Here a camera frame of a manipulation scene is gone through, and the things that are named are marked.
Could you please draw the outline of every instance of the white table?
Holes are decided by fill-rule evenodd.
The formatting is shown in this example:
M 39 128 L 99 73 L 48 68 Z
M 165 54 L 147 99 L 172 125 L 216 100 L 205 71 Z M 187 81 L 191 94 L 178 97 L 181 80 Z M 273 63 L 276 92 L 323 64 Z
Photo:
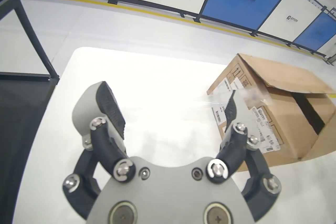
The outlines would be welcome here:
M 225 65 L 94 48 L 77 49 L 50 99 L 21 183 L 14 222 L 84 223 L 61 185 L 83 150 L 71 113 L 90 85 L 105 80 L 126 120 L 129 156 L 181 166 L 217 154 L 221 138 L 206 90 Z M 282 193 L 259 223 L 334 223 L 336 154 L 271 169 Z M 109 175 L 99 165 L 102 188 Z M 236 173 L 242 189 L 247 172 Z

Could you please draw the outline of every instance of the floor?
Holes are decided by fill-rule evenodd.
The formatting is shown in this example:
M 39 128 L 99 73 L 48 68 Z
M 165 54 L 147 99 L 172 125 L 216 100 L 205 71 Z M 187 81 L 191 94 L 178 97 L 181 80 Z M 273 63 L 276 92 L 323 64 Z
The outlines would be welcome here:
M 309 69 L 336 89 L 335 67 L 328 66 L 324 61 L 310 55 L 266 43 L 258 38 L 248 38 L 232 32 L 195 26 L 188 22 L 98 4 L 67 0 L 22 2 L 47 56 L 60 76 L 74 50 L 83 46 L 222 65 L 227 65 L 235 54 L 245 53 Z M 108 71 L 109 68 L 118 65 L 101 67 Z M 0 72 L 46 73 L 14 12 L 0 21 Z M 325 176 L 333 174 L 332 166 L 335 160 L 330 158 L 333 158 L 334 154 L 327 156 L 319 160 L 318 166 L 312 164 L 307 168 L 305 165 L 309 162 L 304 162 L 295 164 L 295 169 L 301 171 L 300 175 L 304 173 L 320 185 Z M 295 179 L 296 170 L 286 177 L 288 182 Z M 274 174 L 278 175 L 281 171 L 282 166 L 279 166 Z M 303 190 L 304 185 L 297 184 L 298 198 L 289 198 L 286 194 L 283 198 L 288 199 L 294 207 L 301 198 L 314 194 L 325 198 L 325 205 L 329 206 L 327 200 L 332 199 L 335 192 L 328 187 L 325 184 L 311 187 L 311 190 L 307 191 Z M 321 223 L 331 223 L 336 219 L 331 207 L 326 210 L 330 215 Z M 317 219 L 306 220 L 318 222 Z

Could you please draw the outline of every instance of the barcode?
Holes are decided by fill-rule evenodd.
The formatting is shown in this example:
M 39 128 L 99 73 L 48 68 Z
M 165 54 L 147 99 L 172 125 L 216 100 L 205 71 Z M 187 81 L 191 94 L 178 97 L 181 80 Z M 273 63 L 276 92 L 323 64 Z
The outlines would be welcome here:
M 218 110 L 216 110 L 216 115 L 217 115 L 217 120 L 218 120 L 218 122 L 220 123 L 221 119 L 220 119 L 220 117 L 219 117 Z
M 224 80 L 225 85 L 227 86 L 228 91 L 231 91 L 231 88 L 229 87 L 228 83 L 226 80 Z

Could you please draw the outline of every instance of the shipping label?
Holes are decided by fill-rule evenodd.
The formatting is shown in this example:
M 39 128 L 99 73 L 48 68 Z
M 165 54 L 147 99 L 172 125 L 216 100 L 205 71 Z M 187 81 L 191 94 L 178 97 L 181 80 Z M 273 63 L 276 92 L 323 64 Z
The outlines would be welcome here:
M 278 151 L 280 150 L 280 145 L 273 133 L 269 121 L 262 108 L 257 109 L 252 107 L 250 109 L 253 117 L 256 119 L 257 127 L 260 133 L 260 151 L 262 153 Z

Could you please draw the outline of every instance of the screw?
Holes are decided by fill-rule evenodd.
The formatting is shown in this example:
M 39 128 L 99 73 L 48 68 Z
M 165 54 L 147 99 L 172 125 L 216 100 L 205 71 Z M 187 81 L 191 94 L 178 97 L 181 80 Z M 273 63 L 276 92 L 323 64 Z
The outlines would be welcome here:
M 191 175 L 194 180 L 200 181 L 203 177 L 203 171 L 200 168 L 195 167 L 194 169 L 192 169 Z
M 265 188 L 272 194 L 278 194 L 281 191 L 281 183 L 276 176 L 269 179 L 264 178 L 263 183 Z
M 270 178 L 267 180 L 267 185 L 269 186 L 270 189 L 278 189 L 279 185 L 276 183 L 276 181 L 274 180 L 274 178 Z
M 150 176 L 150 171 L 148 168 L 142 168 L 140 171 L 139 171 L 139 176 L 142 180 L 147 180 Z
M 212 171 L 213 171 L 213 173 L 215 174 L 216 177 L 220 177 L 220 176 L 223 176 L 224 168 L 220 164 L 214 164 L 212 166 Z
M 220 159 L 214 158 L 207 165 L 207 173 L 209 175 L 208 178 L 210 178 L 210 181 L 215 182 L 215 183 L 222 182 L 221 179 L 213 180 L 213 178 L 222 176 L 224 179 L 227 179 L 228 178 L 228 167 Z
M 259 140 L 257 139 L 257 137 L 255 137 L 254 135 L 251 135 L 250 137 L 249 137 L 249 143 L 251 143 L 252 145 L 257 145 L 258 144 L 258 142 L 259 142 Z
M 113 177 L 119 182 L 124 182 L 127 179 L 132 179 L 135 174 L 135 172 L 131 172 L 132 165 L 133 162 L 131 162 L 127 158 L 119 160 L 114 166 Z
M 117 170 L 117 173 L 119 176 L 125 176 L 129 172 L 129 167 L 126 163 L 123 163 L 120 165 L 120 167 Z
M 104 117 L 96 117 L 90 123 L 90 129 L 95 131 L 100 125 L 105 124 L 106 119 Z
M 228 208 L 220 203 L 210 204 L 204 212 L 205 224 L 231 224 L 232 219 Z
M 244 125 L 243 123 L 237 123 L 235 127 L 236 127 L 236 129 L 239 130 L 240 132 L 243 132 L 243 131 L 245 131 L 245 129 L 246 129 L 246 127 L 245 127 L 245 125 Z
M 137 222 L 138 214 L 135 206 L 123 201 L 117 203 L 111 211 L 109 216 L 109 224 L 135 224 Z
M 85 145 L 90 145 L 90 144 L 91 144 L 91 139 L 87 139 L 87 140 L 85 140 L 85 141 L 84 141 L 84 144 L 85 144 Z
M 66 177 L 63 185 L 69 190 L 69 192 L 74 192 L 80 183 L 80 178 L 77 174 L 71 174 Z

